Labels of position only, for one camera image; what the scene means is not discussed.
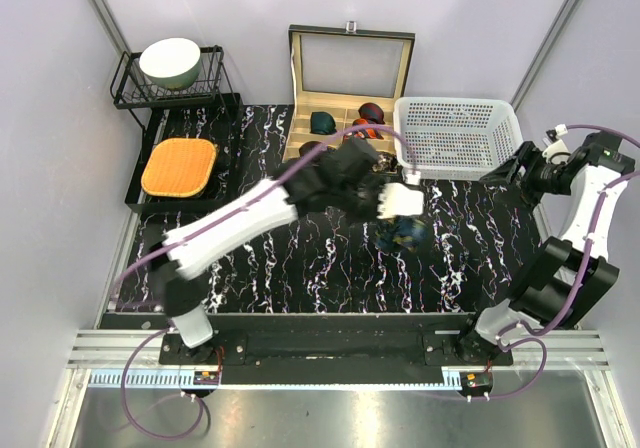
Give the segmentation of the blue patterned necktie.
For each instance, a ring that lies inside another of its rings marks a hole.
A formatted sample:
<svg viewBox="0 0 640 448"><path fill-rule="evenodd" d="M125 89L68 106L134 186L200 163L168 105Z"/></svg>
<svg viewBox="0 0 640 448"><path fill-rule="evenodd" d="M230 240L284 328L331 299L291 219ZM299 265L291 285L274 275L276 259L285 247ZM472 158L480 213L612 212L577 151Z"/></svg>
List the blue patterned necktie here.
<svg viewBox="0 0 640 448"><path fill-rule="evenodd" d="M376 224L375 246L384 252L414 252L427 239L426 225L417 217L397 216Z"/></svg>

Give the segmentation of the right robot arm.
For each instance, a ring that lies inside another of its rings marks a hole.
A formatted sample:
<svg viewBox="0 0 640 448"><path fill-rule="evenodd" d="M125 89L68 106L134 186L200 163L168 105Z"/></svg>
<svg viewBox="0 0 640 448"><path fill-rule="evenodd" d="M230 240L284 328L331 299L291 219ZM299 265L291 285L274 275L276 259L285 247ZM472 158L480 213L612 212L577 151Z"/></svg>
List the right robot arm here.
<svg viewBox="0 0 640 448"><path fill-rule="evenodd" d="M507 199L535 208L546 194L563 195L571 206L561 232L548 237L513 277L505 300L467 321L454 339L454 352L466 364L480 364L514 347L511 336L540 339L571 328L613 287L619 270L608 260L608 233L616 204L632 178L636 162L620 151L638 142L619 131L591 125L573 152L562 138L572 131L558 125L550 144L523 143L499 167L481 177L487 185L507 185Z"/></svg>

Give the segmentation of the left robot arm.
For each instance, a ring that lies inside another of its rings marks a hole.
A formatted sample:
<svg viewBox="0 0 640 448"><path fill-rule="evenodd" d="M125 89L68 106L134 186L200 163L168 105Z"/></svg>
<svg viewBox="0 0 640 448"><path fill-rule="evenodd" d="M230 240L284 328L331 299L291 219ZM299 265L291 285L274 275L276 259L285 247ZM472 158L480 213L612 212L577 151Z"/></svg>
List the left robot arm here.
<svg viewBox="0 0 640 448"><path fill-rule="evenodd" d="M206 363L216 350L198 278L241 245L309 213L333 207L351 221L375 220L385 183L373 170L379 158L360 138L337 148L315 145L233 202L163 235L154 246L161 254L150 271L160 286L164 313L181 337L181 352L190 361Z"/></svg>

